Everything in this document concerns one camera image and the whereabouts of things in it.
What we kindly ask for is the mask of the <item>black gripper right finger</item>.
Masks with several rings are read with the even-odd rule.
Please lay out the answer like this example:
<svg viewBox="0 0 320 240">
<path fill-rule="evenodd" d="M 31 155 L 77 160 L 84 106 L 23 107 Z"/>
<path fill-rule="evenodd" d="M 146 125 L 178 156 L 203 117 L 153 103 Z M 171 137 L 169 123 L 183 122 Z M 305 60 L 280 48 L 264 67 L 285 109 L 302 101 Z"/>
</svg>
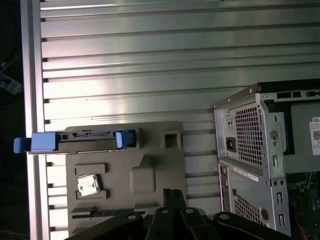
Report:
<svg viewBox="0 0 320 240">
<path fill-rule="evenodd" d="M 219 212 L 211 219 L 199 209 L 186 206 L 180 189 L 173 190 L 178 221 L 188 240 L 291 240 L 292 237 L 230 212 Z"/>
</svg>

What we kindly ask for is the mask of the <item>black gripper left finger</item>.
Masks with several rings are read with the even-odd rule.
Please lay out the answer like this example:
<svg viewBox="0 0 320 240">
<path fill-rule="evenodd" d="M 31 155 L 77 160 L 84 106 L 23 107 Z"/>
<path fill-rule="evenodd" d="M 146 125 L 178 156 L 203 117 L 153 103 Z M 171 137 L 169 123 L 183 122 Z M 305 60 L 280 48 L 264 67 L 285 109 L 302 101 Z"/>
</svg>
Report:
<svg viewBox="0 0 320 240">
<path fill-rule="evenodd" d="M 153 214 L 124 212 L 80 231 L 69 240 L 163 240 L 171 239 L 174 225 L 174 191 L 163 190 L 163 206 Z"/>
</svg>

